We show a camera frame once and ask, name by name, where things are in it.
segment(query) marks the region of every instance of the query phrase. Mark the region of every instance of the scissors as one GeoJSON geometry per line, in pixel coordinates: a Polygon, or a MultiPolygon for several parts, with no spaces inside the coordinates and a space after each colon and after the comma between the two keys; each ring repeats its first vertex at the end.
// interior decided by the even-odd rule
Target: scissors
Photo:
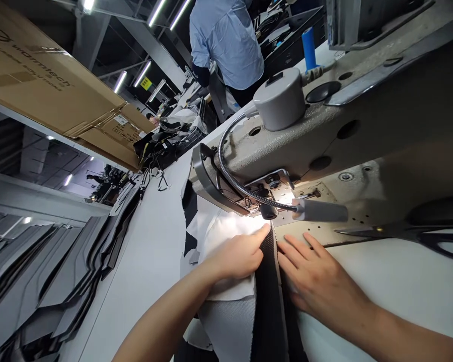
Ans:
{"type": "Polygon", "coordinates": [[[453,243],[453,198],[441,199],[414,208],[404,220],[377,226],[336,229],[344,235],[370,239],[399,238],[417,242],[425,247],[453,259],[453,252],[440,244],[453,243]],[[448,232],[436,233],[439,230],[448,232]]]}

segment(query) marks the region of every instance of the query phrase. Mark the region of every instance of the hand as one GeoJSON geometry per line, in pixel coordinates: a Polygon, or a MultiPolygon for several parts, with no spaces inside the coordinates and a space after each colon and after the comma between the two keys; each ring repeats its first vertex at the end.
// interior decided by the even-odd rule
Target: hand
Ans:
{"type": "Polygon", "coordinates": [[[298,290],[292,301],[340,336],[361,336],[378,307],[315,238],[304,238],[314,250],[290,235],[278,243],[278,263],[298,290]]]}
{"type": "Polygon", "coordinates": [[[252,235],[237,235],[226,241],[202,264],[207,264],[218,280],[226,278],[242,279],[257,270],[263,259],[260,244],[270,231],[265,224],[252,235]]]}

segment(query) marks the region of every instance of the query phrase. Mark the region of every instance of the blue shirt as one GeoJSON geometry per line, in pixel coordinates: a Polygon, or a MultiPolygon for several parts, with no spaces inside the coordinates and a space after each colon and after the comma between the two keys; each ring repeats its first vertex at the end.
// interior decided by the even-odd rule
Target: blue shirt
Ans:
{"type": "Polygon", "coordinates": [[[191,56],[199,67],[215,60],[226,85],[244,90],[263,75],[264,64],[250,0],[196,0],[190,16],[191,56]]]}

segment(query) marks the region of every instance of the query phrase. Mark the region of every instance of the sewing machine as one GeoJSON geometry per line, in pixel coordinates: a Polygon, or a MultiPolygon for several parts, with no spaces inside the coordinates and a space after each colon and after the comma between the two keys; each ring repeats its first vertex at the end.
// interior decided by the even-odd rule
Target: sewing machine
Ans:
{"type": "Polygon", "coordinates": [[[453,1],[349,52],[303,93],[305,114],[285,129],[268,131],[259,116],[238,122],[224,138],[228,170],[255,194],[290,206],[342,205],[347,218],[295,223],[292,210],[261,210],[221,172],[220,137],[193,152],[195,192],[226,211],[261,213],[291,234],[309,228],[333,242],[356,239],[336,227],[391,222],[453,196],[453,1]]]}

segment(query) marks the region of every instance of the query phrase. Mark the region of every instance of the fluorescent light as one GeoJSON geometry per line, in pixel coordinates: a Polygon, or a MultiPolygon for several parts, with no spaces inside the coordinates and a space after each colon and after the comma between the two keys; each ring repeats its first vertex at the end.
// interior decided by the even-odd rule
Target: fluorescent light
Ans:
{"type": "Polygon", "coordinates": [[[127,71],[123,70],[119,78],[117,79],[116,86],[114,87],[114,93],[119,92],[119,88],[121,88],[122,83],[124,82],[124,79],[126,78],[127,71]]]}
{"type": "Polygon", "coordinates": [[[164,6],[165,3],[166,3],[166,0],[161,0],[160,4],[156,8],[155,13],[153,14],[153,17],[149,21],[149,24],[148,24],[149,27],[151,27],[155,23],[155,20],[158,17],[158,15],[160,14],[161,8],[164,6]]]}
{"type": "Polygon", "coordinates": [[[186,7],[188,6],[188,4],[190,3],[191,0],[185,0],[185,2],[183,3],[183,6],[181,7],[181,10],[180,12],[176,15],[175,19],[173,20],[173,23],[171,24],[171,27],[170,27],[170,30],[173,30],[173,28],[175,27],[176,23],[178,22],[178,20],[180,19],[180,17],[183,15],[183,13],[185,12],[186,10],[186,7]]]}
{"type": "Polygon", "coordinates": [[[91,13],[95,0],[84,0],[83,6],[86,13],[91,13]]]}
{"type": "Polygon", "coordinates": [[[70,174],[69,176],[67,176],[67,178],[65,179],[65,182],[64,182],[64,186],[67,186],[70,182],[70,180],[72,179],[72,174],[70,174]]]}
{"type": "Polygon", "coordinates": [[[166,84],[166,81],[164,79],[162,79],[160,81],[160,84],[158,84],[156,89],[153,91],[153,94],[151,94],[151,97],[148,99],[148,103],[153,101],[153,99],[156,97],[158,92],[161,90],[161,87],[164,86],[165,84],[166,84]]]}
{"type": "Polygon", "coordinates": [[[136,83],[134,83],[134,87],[137,87],[139,85],[139,83],[141,83],[142,79],[144,78],[144,75],[146,74],[146,71],[147,69],[149,68],[149,66],[151,65],[151,61],[149,61],[146,66],[144,67],[144,69],[142,70],[141,74],[139,75],[139,77],[136,79],[136,83]]]}

